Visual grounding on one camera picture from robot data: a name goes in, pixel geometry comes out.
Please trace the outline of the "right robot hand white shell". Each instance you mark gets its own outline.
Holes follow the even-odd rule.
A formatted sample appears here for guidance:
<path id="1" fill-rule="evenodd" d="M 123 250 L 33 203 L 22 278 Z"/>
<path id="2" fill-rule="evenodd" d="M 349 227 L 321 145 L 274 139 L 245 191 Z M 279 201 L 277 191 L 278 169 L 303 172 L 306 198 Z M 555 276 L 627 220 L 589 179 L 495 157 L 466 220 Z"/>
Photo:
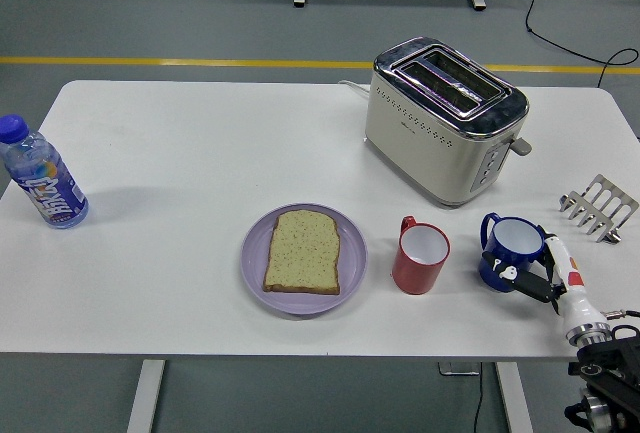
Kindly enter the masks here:
<path id="1" fill-rule="evenodd" d="M 590 303 L 579 268 L 556 235 L 546 235 L 542 250 L 547 279 L 516 268 L 490 252 L 483 252 L 482 258 L 503 284 L 542 303 L 551 303 L 562 318 L 565 337 L 572 346 L 581 348 L 612 339 L 607 318 Z"/>

